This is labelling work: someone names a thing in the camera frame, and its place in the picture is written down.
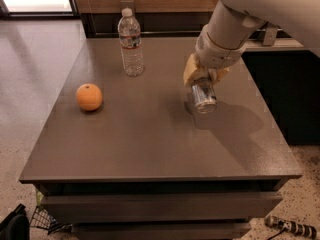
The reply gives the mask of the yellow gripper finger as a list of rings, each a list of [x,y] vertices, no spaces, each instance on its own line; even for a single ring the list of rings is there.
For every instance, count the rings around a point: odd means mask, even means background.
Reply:
[[[211,69],[210,76],[213,84],[219,83],[229,73],[228,68]]]
[[[189,56],[183,72],[184,86],[191,86],[195,81],[206,78],[208,76],[207,69],[201,64],[199,56],[193,53]]]

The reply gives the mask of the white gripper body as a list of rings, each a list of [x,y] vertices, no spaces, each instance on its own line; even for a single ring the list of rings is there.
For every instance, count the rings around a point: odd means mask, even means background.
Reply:
[[[235,64],[243,54],[244,47],[238,49],[219,47],[210,39],[208,26],[205,25],[196,40],[195,52],[205,68],[221,69]]]

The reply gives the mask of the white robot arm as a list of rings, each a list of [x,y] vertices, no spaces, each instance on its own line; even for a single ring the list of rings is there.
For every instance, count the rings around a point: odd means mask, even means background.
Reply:
[[[265,23],[320,56],[320,0],[218,0],[183,73],[186,86],[201,78],[213,84],[245,51],[250,35]]]

